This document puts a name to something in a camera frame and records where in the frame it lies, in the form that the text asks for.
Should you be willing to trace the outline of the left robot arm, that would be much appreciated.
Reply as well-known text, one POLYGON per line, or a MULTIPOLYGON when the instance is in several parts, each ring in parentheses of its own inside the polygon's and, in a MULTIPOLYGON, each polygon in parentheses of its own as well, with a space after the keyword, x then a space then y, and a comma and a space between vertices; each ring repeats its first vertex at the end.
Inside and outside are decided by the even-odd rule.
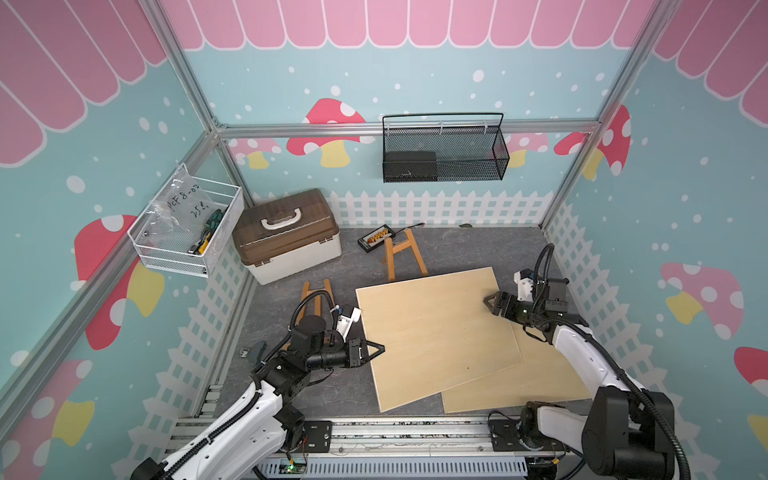
POLYGON ((240 398, 202 433, 162 461, 147 458, 132 479, 240 479, 265 458, 287 456, 307 441, 305 416, 292 400, 315 371, 359 368, 386 347, 339 331, 342 309, 325 290, 294 309, 286 335, 258 362, 240 398))

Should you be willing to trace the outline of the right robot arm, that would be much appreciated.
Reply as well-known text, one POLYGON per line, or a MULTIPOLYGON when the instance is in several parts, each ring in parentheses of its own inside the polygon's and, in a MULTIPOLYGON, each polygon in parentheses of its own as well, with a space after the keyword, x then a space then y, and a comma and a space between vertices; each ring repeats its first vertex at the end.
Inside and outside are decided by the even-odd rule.
POLYGON ((644 387, 623 369, 593 335, 587 322, 568 310, 568 279, 550 274, 555 246, 547 244, 531 269, 516 273, 516 293, 484 298, 489 311, 522 328, 531 339, 560 352, 591 394, 588 414, 557 403, 529 401, 517 419, 488 421, 491 434, 514 438, 528 450, 552 447, 579 457, 568 473, 583 468, 615 479, 689 479, 690 462, 678 439, 670 398, 644 387))

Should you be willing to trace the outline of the plywood board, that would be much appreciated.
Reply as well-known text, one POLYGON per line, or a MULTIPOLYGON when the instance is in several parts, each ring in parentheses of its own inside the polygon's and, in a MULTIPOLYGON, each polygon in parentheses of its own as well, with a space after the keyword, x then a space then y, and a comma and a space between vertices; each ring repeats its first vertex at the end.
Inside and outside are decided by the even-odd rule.
POLYGON ((522 406, 528 401, 563 402, 591 394, 567 359, 553 346, 512 326, 522 355, 518 365, 441 393, 446 413, 522 406))
POLYGON ((365 336, 385 347, 371 370, 387 412, 521 363, 510 321, 484 300, 490 267, 359 288, 365 336))

